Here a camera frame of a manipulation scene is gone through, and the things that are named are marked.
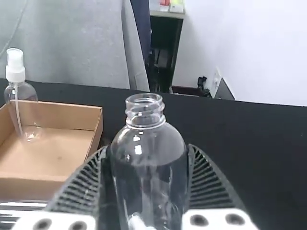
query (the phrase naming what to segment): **white wall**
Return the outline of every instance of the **white wall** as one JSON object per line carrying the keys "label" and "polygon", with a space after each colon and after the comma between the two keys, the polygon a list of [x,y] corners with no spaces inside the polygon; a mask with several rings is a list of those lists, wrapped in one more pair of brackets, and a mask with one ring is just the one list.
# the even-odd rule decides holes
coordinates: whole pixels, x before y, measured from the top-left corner
{"label": "white wall", "polygon": [[221,72],[236,100],[307,105],[307,1],[186,0],[173,85]]}

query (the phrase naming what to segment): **cardboard box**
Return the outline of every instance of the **cardboard box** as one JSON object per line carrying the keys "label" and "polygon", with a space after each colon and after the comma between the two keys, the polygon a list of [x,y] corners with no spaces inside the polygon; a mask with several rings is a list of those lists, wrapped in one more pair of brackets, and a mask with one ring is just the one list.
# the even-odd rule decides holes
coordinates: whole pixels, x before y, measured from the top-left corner
{"label": "cardboard box", "polygon": [[18,138],[7,105],[0,109],[0,200],[47,200],[94,153],[102,134],[102,108],[19,103],[21,121],[39,115],[38,141]]}

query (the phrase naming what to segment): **black table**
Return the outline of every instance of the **black table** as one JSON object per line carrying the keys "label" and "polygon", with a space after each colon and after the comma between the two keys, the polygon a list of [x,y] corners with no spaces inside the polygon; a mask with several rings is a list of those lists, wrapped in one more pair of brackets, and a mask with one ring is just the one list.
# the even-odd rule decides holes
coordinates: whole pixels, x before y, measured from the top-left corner
{"label": "black table", "polygon": [[[0,92],[6,87],[0,80]],[[102,106],[104,136],[137,91],[34,83],[41,101]],[[163,94],[165,115],[232,183],[261,230],[307,228],[307,108]]]}

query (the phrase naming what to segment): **cable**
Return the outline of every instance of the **cable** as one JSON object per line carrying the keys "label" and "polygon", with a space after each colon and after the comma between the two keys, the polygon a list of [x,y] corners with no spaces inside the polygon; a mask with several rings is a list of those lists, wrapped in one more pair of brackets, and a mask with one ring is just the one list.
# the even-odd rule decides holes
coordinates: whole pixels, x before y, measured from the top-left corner
{"label": "cable", "polygon": [[13,40],[13,38],[14,38],[14,36],[15,36],[19,26],[20,26],[20,23],[21,23],[21,20],[23,18],[24,11],[26,9],[27,4],[28,4],[28,0],[24,0],[24,7],[23,7],[23,9],[21,11],[21,14],[20,14],[19,18],[17,19],[17,23],[16,23],[16,25],[14,27],[13,33],[12,33],[11,37],[9,38],[8,42],[4,45],[3,49],[0,51],[0,59],[2,58],[2,56],[3,56],[4,52],[6,51],[6,49],[9,47],[11,41]]}

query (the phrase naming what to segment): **bottle neck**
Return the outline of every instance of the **bottle neck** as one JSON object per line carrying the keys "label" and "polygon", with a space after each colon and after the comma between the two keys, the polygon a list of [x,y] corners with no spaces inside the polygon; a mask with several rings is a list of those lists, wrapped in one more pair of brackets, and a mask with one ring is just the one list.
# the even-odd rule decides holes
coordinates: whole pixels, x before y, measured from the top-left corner
{"label": "bottle neck", "polygon": [[141,93],[126,99],[126,124],[132,129],[152,129],[165,123],[162,97],[154,93]]}
{"label": "bottle neck", "polygon": [[22,82],[11,82],[11,81],[9,81],[9,86],[11,86],[11,87],[20,86],[20,85],[23,85],[23,84],[25,84],[25,81],[22,81]]}

